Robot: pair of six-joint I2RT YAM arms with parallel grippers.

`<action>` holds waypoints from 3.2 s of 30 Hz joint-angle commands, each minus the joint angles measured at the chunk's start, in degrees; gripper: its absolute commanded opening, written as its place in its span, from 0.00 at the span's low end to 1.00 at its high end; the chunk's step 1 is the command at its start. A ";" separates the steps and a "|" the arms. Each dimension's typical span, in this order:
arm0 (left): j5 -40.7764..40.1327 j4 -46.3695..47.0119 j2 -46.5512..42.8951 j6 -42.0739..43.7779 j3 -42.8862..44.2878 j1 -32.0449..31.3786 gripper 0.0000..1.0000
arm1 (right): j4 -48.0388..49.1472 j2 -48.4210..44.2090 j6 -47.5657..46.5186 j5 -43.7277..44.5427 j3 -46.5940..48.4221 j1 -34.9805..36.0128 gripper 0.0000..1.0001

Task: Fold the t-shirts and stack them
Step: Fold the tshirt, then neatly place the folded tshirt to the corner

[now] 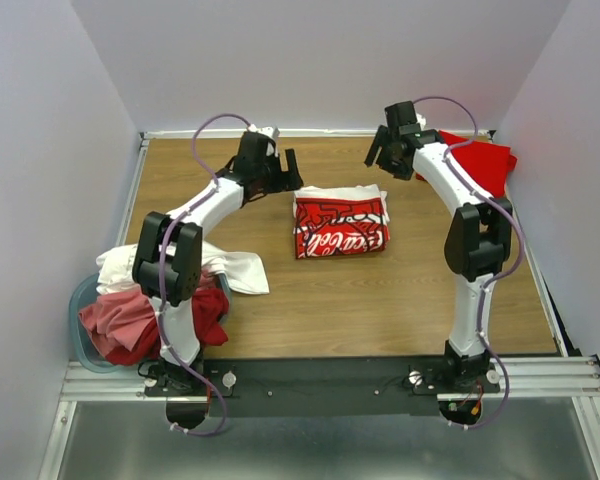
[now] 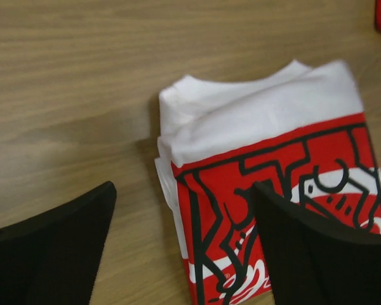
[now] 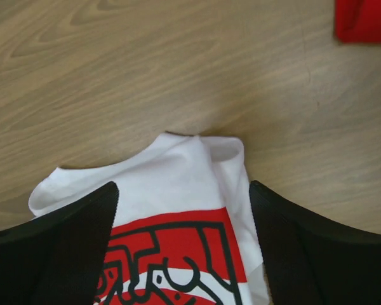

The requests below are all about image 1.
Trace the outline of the white printed t-shirt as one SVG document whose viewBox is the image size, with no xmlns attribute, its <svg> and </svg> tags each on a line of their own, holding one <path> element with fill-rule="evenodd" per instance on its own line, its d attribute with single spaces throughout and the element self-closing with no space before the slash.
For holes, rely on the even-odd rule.
<svg viewBox="0 0 600 480">
<path fill-rule="evenodd" d="M 390 240 L 388 193 L 376 184 L 304 187 L 293 195 L 294 247 L 298 259 L 384 250 Z"/>
</svg>

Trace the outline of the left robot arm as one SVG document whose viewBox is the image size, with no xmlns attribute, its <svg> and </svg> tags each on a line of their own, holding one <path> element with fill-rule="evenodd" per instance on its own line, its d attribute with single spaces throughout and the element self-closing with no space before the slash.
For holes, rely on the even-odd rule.
<svg viewBox="0 0 600 480">
<path fill-rule="evenodd" d="M 131 270 L 142 293 L 158 302 L 156 322 L 160 356 L 172 363 L 167 382 L 181 395 L 194 393 L 202 380 L 193 364 L 200 351 L 192 318 L 192 297 L 201 280 L 205 236 L 223 219 L 266 195 L 303 186 L 295 152 L 285 151 L 281 165 L 279 130 L 253 125 L 240 138 L 238 151 L 205 188 L 171 213 L 146 215 Z"/>
</svg>

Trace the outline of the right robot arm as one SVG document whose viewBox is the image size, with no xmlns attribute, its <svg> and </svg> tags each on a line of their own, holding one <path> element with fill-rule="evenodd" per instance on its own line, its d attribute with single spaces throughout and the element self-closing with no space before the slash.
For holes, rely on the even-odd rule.
<svg viewBox="0 0 600 480">
<path fill-rule="evenodd" d="M 470 176 L 439 131 L 421 126 L 413 102 L 392 104 L 384 113 L 366 165 L 400 180 L 419 174 L 451 214 L 444 258 L 456 282 L 454 323 L 443 355 L 415 367 L 411 377 L 418 388 L 430 382 L 460 392 L 490 368 L 490 307 L 511 253 L 513 209 Z"/>
</svg>

